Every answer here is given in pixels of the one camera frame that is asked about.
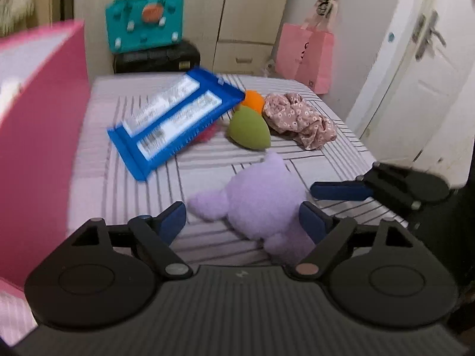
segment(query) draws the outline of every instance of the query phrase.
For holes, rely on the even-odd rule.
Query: orange makeup sponge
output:
[[[241,108],[241,106],[252,108],[259,115],[261,115],[262,108],[264,107],[264,98],[262,97],[262,95],[260,95],[256,91],[246,90],[246,97],[239,104],[239,108]]]

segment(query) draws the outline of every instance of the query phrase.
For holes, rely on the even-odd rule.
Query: black suitcase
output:
[[[200,53],[189,41],[114,56],[114,73],[177,72],[199,66]]]

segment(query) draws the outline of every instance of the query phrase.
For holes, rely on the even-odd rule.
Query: plush toy head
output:
[[[298,222],[305,187],[276,153],[237,173],[222,190],[198,193],[188,200],[197,216],[214,221],[227,217],[250,240],[289,264],[305,257],[315,244]]]

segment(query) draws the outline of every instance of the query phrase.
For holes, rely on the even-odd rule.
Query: blue packet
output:
[[[243,91],[197,67],[107,133],[132,176],[145,181],[244,97]]]

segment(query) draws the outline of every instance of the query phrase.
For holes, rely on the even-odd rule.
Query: bed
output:
[[[232,117],[221,117],[223,129],[210,141],[188,146],[155,170],[147,182],[136,182],[125,168],[105,130],[144,106],[149,98],[173,84],[180,74],[138,74],[99,78],[94,83],[81,131],[70,184],[68,233],[86,220],[101,216],[121,224],[142,214],[157,215],[175,201],[197,191],[224,186],[233,175],[259,162],[264,152],[237,147],[224,129]],[[278,153],[308,189],[315,181],[353,180],[371,167],[374,157],[345,123],[306,86],[293,80],[223,75],[242,90],[269,93],[297,92],[338,127],[336,141],[321,150],[306,151],[294,141],[272,136],[270,150]],[[327,214],[354,217],[377,225],[384,217],[404,221],[369,198],[364,202],[312,200]],[[248,241],[225,221],[204,222],[188,214],[187,223],[172,249],[196,268],[200,264],[268,265],[261,244]],[[13,344],[35,326],[27,304],[0,293],[0,336]]]

